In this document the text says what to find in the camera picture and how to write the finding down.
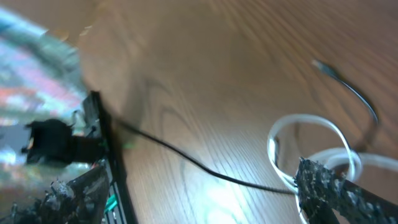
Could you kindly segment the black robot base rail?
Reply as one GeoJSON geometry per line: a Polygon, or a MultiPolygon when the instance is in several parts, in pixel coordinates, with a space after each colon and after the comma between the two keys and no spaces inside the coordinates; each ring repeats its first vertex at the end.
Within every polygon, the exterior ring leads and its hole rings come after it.
{"type": "Polygon", "coordinates": [[[111,117],[105,110],[100,93],[91,91],[83,100],[85,136],[100,138],[105,153],[100,164],[105,165],[110,187],[104,210],[106,223],[138,224],[127,187],[127,172],[121,153],[116,149],[111,117]]]}

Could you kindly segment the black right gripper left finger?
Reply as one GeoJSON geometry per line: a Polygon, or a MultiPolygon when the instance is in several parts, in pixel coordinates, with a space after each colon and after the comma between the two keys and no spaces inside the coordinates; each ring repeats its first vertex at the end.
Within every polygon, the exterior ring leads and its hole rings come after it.
{"type": "Polygon", "coordinates": [[[97,166],[69,182],[57,181],[43,199],[21,210],[13,203],[1,223],[14,224],[100,224],[108,200],[109,177],[97,166]]]}

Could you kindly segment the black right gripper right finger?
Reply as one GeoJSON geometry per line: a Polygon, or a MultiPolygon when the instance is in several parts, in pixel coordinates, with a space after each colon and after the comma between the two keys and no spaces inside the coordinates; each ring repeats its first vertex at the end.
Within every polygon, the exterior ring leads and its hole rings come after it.
{"type": "Polygon", "coordinates": [[[302,158],[294,182],[305,221],[338,223],[334,211],[349,223],[397,224],[397,205],[338,177],[317,162],[302,158]]]}

